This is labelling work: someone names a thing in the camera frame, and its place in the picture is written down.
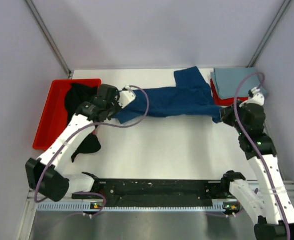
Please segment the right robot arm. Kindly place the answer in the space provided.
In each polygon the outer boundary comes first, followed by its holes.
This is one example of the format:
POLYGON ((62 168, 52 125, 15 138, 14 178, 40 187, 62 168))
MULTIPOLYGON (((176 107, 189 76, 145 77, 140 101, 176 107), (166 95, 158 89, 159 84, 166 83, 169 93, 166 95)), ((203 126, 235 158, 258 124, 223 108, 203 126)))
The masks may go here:
POLYGON ((294 240, 294 207, 279 171, 274 143, 264 132, 262 103, 236 100, 220 114, 221 121, 239 135, 240 149, 255 174, 261 197, 241 173, 232 170, 221 178, 221 194, 240 203, 254 225, 256 239, 294 240))

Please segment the dark blue t shirt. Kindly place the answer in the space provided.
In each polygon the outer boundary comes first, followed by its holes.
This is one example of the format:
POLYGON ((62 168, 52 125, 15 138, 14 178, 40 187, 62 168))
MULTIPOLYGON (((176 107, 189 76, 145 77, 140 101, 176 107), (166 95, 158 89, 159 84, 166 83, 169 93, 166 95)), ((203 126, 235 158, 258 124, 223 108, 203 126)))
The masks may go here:
POLYGON ((174 80, 175 87, 135 90, 134 102, 114 118, 124 124, 144 115, 149 100, 149 117, 209 116, 216 124, 221 121, 220 107, 214 104, 211 89, 196 66, 175 71, 174 80))

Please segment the black t shirt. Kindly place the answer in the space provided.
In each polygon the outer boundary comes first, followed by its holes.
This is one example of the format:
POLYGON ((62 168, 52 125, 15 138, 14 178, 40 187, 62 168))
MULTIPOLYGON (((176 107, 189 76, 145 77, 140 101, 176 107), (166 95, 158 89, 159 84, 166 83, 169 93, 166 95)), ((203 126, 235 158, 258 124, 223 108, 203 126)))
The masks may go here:
MULTIPOLYGON (((79 83, 72 83, 70 90, 66 93, 64 106, 67 111, 67 125, 70 123, 78 107, 84 102, 90 102, 96 96, 98 87, 89 87, 79 83)), ((88 135, 80 144, 71 157, 74 163, 79 154, 93 154, 101 149, 101 144, 94 133, 88 135)))

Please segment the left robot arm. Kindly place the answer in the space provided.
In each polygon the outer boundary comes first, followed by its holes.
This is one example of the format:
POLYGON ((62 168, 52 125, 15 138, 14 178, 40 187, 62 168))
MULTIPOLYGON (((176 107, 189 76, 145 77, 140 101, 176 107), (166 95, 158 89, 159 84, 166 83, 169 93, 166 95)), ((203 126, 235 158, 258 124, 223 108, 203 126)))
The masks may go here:
POLYGON ((63 176, 63 170, 83 141, 95 131, 96 124, 119 112, 119 100, 120 92, 116 87, 100 85, 96 95, 76 107, 65 130, 49 149, 26 162, 27 180, 29 187, 35 191, 36 203, 41 202, 39 194, 54 202, 62 200, 67 194, 84 192, 89 198, 100 194, 100 186, 90 174, 63 176))

